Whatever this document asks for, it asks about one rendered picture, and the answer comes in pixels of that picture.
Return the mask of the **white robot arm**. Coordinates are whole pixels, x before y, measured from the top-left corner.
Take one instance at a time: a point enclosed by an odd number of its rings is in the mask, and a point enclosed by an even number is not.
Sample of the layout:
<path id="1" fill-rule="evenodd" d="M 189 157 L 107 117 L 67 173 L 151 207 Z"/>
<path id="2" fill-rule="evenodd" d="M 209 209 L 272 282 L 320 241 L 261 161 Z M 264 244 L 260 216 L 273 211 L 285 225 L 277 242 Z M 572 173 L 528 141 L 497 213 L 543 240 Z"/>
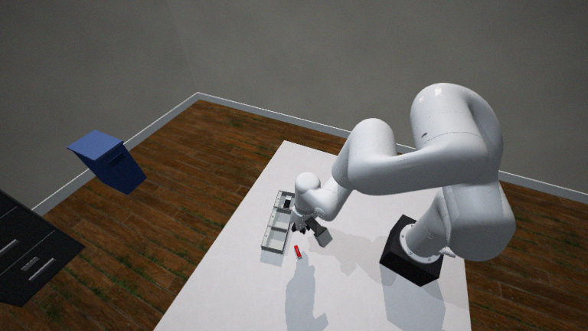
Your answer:
<path id="1" fill-rule="evenodd" d="M 416 152 L 397 156 L 393 130 L 384 121 L 361 121 L 322 189 L 311 172 L 296 178 L 297 212 L 333 221 L 353 190 L 394 195 L 441 187 L 415 225 L 400 233 L 407 256 L 421 264 L 444 254 L 468 261 L 497 257 L 516 223 L 498 180 L 503 135 L 493 109 L 466 87 L 433 84 L 414 99 L 410 125 Z"/>

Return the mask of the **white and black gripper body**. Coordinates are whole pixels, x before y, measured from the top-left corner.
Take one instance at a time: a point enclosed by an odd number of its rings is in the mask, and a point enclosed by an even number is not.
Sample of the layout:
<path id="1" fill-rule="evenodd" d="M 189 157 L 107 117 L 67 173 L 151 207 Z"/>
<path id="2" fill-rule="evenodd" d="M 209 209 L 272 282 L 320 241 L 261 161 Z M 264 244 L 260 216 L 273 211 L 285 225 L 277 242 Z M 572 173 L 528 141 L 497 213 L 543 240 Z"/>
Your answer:
<path id="1" fill-rule="evenodd" d="M 317 214 L 314 212 L 311 215 L 314 219 L 316 219 L 318 216 Z M 307 226 L 307 224 L 305 223 L 305 220 L 307 220 L 308 218 L 310 218 L 311 216 L 309 215 L 301 215 L 300 213 L 297 212 L 295 206 L 292 208 L 291 211 L 291 215 L 290 215 L 290 223 L 295 223 L 296 224 L 296 229 L 297 231 L 302 230 L 305 226 Z"/>

